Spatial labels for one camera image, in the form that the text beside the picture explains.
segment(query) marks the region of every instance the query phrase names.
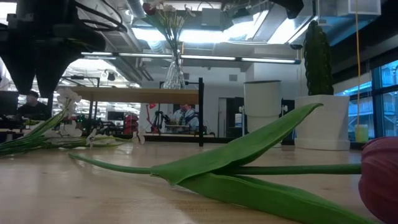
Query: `white planter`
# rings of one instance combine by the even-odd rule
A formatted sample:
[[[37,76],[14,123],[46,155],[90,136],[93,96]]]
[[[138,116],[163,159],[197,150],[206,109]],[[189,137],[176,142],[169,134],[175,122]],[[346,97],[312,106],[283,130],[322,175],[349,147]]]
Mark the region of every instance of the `white planter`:
[[[348,96],[317,95],[296,98],[295,107],[323,103],[296,127],[295,147],[348,150]]]
[[[282,108],[280,81],[253,81],[244,83],[244,110],[251,133],[279,118]]]

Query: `glass vase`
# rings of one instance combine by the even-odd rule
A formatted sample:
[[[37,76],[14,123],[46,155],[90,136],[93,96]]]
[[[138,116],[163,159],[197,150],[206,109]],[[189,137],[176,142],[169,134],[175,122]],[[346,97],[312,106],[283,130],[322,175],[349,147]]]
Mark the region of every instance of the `glass vase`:
[[[185,89],[184,75],[181,71],[178,58],[173,54],[172,62],[167,71],[166,80],[163,84],[164,89],[182,90]]]

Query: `green stem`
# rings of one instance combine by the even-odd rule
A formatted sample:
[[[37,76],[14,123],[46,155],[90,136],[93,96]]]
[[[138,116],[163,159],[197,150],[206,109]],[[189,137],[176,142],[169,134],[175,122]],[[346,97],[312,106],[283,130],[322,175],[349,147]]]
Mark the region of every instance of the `green stem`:
[[[127,172],[132,174],[150,174],[150,168],[146,167],[127,167],[127,166],[108,164],[107,162],[98,161],[96,159],[92,159],[75,153],[69,153],[69,156],[73,159],[84,161],[104,169],[110,169],[119,172]]]
[[[150,174],[149,167],[128,167],[109,164],[86,156],[69,153],[73,159],[105,169],[132,174]],[[282,167],[231,167],[215,170],[219,175],[294,175],[294,174],[361,174],[361,164],[282,166]]]

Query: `tulip leaf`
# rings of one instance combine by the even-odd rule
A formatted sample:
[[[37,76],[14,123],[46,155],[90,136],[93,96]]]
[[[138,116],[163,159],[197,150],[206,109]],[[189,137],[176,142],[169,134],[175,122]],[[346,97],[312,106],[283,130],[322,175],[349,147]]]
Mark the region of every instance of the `tulip leaf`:
[[[301,223],[376,223],[307,191],[252,177],[205,173],[178,184],[208,198]]]
[[[250,134],[231,141],[225,146],[206,151],[179,161],[154,166],[151,173],[162,177],[175,185],[182,180],[198,174],[204,174],[222,167],[243,166],[265,153],[288,135],[305,117],[321,103],[312,103],[294,109]]]

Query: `red tulip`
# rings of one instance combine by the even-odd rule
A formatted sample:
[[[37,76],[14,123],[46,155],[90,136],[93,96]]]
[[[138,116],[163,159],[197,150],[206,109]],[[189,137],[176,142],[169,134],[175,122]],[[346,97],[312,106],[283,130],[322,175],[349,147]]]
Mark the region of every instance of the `red tulip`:
[[[148,16],[153,16],[156,13],[156,7],[152,7],[149,3],[142,4],[142,8]]]
[[[359,194],[378,219],[398,223],[398,137],[375,139],[364,146]]]

